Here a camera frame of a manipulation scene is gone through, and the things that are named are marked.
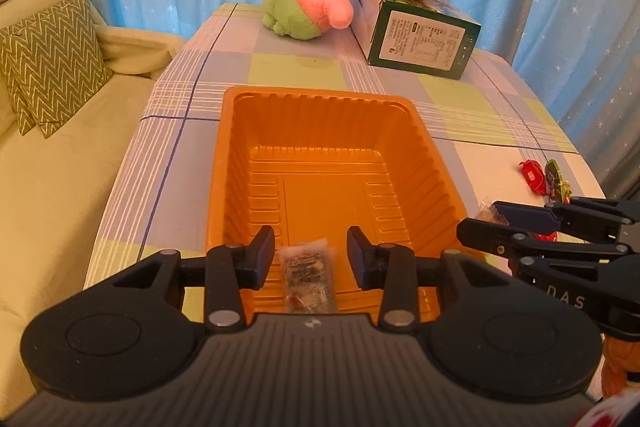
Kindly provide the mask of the person right hand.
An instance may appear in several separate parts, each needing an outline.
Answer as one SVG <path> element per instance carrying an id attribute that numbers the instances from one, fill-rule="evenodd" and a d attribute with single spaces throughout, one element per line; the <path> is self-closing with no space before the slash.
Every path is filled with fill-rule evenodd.
<path id="1" fill-rule="evenodd" d="M 605 336 L 603 343 L 602 392 L 605 398 L 624 389 L 639 389 L 640 343 Z"/>

